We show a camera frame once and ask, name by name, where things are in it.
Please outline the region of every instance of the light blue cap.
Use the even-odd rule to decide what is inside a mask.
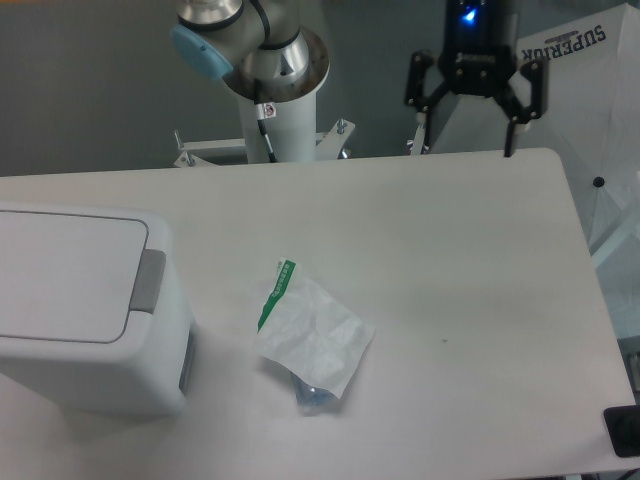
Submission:
[[[180,56],[199,74],[218,80],[233,70],[218,50],[188,28],[176,25],[171,29],[171,39]]]

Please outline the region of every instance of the bolt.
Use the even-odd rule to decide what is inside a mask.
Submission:
[[[182,151],[184,149],[184,144],[180,139],[180,132],[178,130],[173,131],[173,136],[176,137],[176,145],[178,146],[178,151]]]

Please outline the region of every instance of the gray wall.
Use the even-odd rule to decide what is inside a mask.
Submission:
[[[403,154],[408,58],[440,50],[444,2],[301,1],[332,56],[318,129],[344,116],[358,125],[355,155]],[[619,3],[524,0],[521,34]],[[174,23],[170,0],[0,3],[0,175],[169,167],[175,128],[185,141],[240,137],[233,99],[173,51]]]

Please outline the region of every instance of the black device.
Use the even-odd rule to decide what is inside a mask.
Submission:
[[[616,455],[640,457],[640,405],[607,408],[604,420]]]
[[[419,50],[411,57],[405,103],[426,114],[429,145],[434,107],[448,93],[494,98],[509,119],[505,157],[513,155],[515,128],[540,118],[547,110],[548,61],[537,58],[520,67],[531,83],[531,101],[524,106],[509,85],[518,71],[516,41],[521,0],[447,0],[444,47],[439,57]],[[424,81],[437,65],[444,81],[426,96]]]

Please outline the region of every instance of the white table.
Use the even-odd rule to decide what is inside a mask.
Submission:
[[[178,418],[63,411],[0,378],[3,480],[640,466],[605,430],[602,411],[633,396],[549,151],[3,178],[0,199],[163,214],[201,326]],[[280,256],[378,329],[338,411],[301,416],[288,374],[252,353]]]

